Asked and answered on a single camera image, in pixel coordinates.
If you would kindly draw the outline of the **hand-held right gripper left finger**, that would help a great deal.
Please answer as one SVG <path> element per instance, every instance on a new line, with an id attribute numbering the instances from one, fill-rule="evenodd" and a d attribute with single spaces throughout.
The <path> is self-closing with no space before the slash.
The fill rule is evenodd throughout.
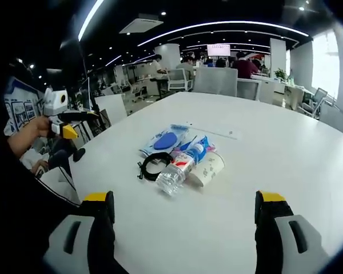
<path id="1" fill-rule="evenodd" d="M 112 191 L 87 195 L 75 215 L 66 216 L 49 236 L 47 273 L 116 273 L 115 210 Z"/>

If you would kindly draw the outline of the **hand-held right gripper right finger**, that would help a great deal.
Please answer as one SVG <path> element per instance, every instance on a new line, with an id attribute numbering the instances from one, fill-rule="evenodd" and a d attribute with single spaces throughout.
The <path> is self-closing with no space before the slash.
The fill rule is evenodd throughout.
<path id="1" fill-rule="evenodd" d="M 257 191 L 256 273 L 319 273 L 329 261 L 320 233 L 283 196 Z"/>

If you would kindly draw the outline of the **person's left hand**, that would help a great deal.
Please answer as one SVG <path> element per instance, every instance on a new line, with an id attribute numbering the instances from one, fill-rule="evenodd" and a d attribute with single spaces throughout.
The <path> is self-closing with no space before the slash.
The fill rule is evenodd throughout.
<path id="1" fill-rule="evenodd" d="M 27 127 L 32 136 L 48 137 L 49 133 L 51 132 L 50 120 L 45 116 L 34 118 L 29 122 Z"/>

